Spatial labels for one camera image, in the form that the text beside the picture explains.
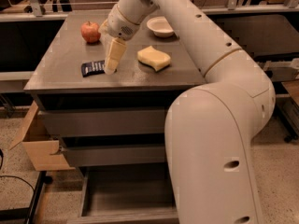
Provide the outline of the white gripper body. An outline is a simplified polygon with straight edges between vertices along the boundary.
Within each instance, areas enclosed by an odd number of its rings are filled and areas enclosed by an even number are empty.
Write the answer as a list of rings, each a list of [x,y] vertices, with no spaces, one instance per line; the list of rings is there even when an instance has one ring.
[[[106,20],[108,35],[122,38],[125,41],[132,39],[140,27],[139,24],[134,24],[125,18],[117,5],[111,9]]]

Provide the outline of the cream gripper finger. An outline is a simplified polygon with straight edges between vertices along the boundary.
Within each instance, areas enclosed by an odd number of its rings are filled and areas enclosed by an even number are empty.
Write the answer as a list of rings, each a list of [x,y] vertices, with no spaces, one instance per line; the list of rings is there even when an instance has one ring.
[[[126,51],[126,42],[119,37],[113,38],[108,43],[107,56],[105,58],[104,71],[107,75],[112,75],[120,63],[120,60]]]
[[[101,35],[107,35],[108,31],[107,31],[107,20],[104,20],[103,23],[100,25],[98,32]]]

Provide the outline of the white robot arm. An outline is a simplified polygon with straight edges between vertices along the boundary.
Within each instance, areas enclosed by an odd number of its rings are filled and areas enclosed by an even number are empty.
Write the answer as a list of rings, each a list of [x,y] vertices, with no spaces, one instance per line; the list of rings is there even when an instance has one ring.
[[[183,92],[165,120],[165,149],[179,224],[263,224],[249,145],[276,102],[269,77],[190,0],[119,0],[104,30],[112,74],[125,41],[160,9],[205,84]]]

